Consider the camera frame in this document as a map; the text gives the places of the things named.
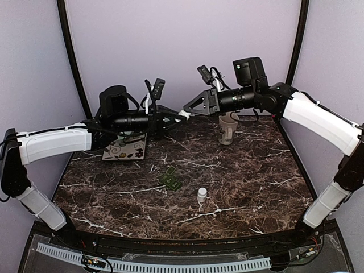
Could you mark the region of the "white pill bottle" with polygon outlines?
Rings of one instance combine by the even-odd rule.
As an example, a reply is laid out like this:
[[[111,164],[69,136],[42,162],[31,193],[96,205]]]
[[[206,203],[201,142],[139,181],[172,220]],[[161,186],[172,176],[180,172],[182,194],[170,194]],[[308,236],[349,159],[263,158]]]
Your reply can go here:
[[[186,112],[186,111],[184,111],[184,110],[181,110],[181,111],[179,112],[179,115],[180,115],[180,116],[183,116],[183,117],[185,117],[187,120],[189,120],[192,114],[191,114],[191,113],[189,113],[189,112]]]
[[[197,192],[197,201],[199,203],[204,203],[207,197],[207,189],[204,187],[201,187],[198,189]]]

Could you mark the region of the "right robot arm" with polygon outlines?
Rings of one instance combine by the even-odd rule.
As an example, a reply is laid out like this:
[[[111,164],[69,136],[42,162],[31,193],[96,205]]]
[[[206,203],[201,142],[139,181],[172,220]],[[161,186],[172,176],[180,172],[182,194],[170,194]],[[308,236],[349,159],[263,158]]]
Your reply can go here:
[[[290,235],[296,247],[312,238],[312,230],[353,192],[363,186],[363,127],[338,115],[306,92],[279,82],[269,85],[260,57],[233,62],[239,88],[201,92],[184,105],[198,115],[223,115],[242,109],[267,111],[276,119],[297,123],[336,146],[344,155],[330,184],[303,214]]]

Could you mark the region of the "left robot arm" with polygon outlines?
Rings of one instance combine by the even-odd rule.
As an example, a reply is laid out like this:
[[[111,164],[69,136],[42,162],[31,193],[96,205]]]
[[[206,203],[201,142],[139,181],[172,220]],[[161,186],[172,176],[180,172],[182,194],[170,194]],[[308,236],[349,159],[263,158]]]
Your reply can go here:
[[[1,142],[1,190],[15,198],[45,222],[68,248],[80,244],[72,221],[28,178],[26,165],[52,156],[104,149],[118,137],[164,135],[187,120],[180,112],[157,105],[162,89],[149,87],[140,104],[123,85],[114,85],[99,95],[95,117],[69,126],[18,133],[8,129]]]

